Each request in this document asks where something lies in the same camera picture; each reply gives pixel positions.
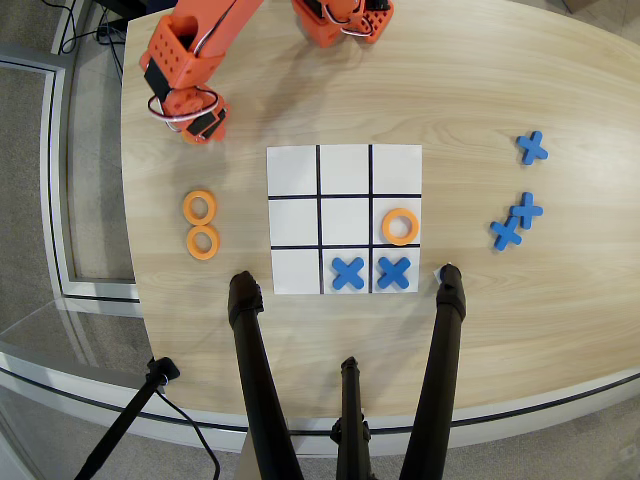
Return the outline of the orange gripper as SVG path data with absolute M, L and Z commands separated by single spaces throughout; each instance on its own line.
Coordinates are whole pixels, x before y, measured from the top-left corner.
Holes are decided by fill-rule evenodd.
M 160 113 L 170 117 L 168 124 L 187 143 L 205 145 L 224 140 L 230 107 L 208 87 L 193 87 L 170 92 L 160 104 Z

